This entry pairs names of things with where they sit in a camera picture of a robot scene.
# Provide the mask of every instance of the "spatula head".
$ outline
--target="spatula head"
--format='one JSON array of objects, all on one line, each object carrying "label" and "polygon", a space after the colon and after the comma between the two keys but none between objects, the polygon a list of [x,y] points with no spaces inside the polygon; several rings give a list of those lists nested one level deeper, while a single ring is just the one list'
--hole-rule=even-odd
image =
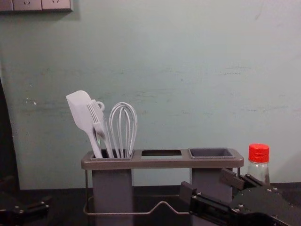
[{"label": "spatula head", "polygon": [[79,90],[66,96],[73,119],[78,128],[84,130],[81,109],[91,102],[91,98],[85,91]]}]

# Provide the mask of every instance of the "white whisk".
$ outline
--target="white whisk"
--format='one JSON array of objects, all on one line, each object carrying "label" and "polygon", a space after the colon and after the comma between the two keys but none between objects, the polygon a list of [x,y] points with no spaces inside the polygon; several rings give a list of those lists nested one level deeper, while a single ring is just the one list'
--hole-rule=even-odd
[{"label": "white whisk", "polygon": [[[118,142],[116,141],[116,136],[114,133],[114,116],[118,116],[118,120],[116,121],[116,129],[118,132]],[[122,137],[122,118],[126,120],[125,123],[125,139]],[[135,109],[125,102],[120,102],[116,104],[110,113],[109,117],[109,125],[112,135],[113,144],[115,147],[116,155],[118,158],[129,158],[132,156],[133,147],[135,143],[136,133],[137,133],[137,126],[138,126],[138,119]]]}]

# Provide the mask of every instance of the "black table surface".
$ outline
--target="black table surface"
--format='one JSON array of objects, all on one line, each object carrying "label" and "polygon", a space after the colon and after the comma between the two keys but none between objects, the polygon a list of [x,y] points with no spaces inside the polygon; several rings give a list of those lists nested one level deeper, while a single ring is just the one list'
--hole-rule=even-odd
[{"label": "black table surface", "polygon": [[[301,183],[275,184],[281,188],[283,197],[301,207]],[[177,211],[188,211],[188,206],[179,200],[179,186],[148,186],[134,188],[135,211],[149,211],[159,201],[170,203]],[[14,196],[24,204],[38,202],[42,197],[53,197],[47,219],[26,226],[88,226],[83,213],[86,201],[85,189],[22,190]],[[175,216],[166,206],[160,206],[150,216],[135,217],[137,226],[190,226],[189,216]]]}]

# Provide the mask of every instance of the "wall socket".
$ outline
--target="wall socket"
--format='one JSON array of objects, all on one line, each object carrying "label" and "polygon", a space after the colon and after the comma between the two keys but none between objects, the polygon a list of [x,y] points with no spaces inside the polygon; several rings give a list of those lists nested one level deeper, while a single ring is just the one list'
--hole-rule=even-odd
[{"label": "wall socket", "polygon": [[15,11],[42,10],[41,0],[13,0]]},{"label": "wall socket", "polygon": [[7,12],[13,10],[13,0],[0,0],[0,12]]},{"label": "wall socket", "polygon": [[72,0],[42,0],[43,10],[64,10],[72,11],[73,9]]}]

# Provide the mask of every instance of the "clear plastic bottle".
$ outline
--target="clear plastic bottle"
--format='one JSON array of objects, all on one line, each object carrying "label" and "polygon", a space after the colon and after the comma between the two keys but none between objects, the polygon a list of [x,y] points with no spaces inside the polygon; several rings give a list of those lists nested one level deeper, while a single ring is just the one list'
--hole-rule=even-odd
[{"label": "clear plastic bottle", "polygon": [[249,145],[248,174],[269,185],[269,146]]}]

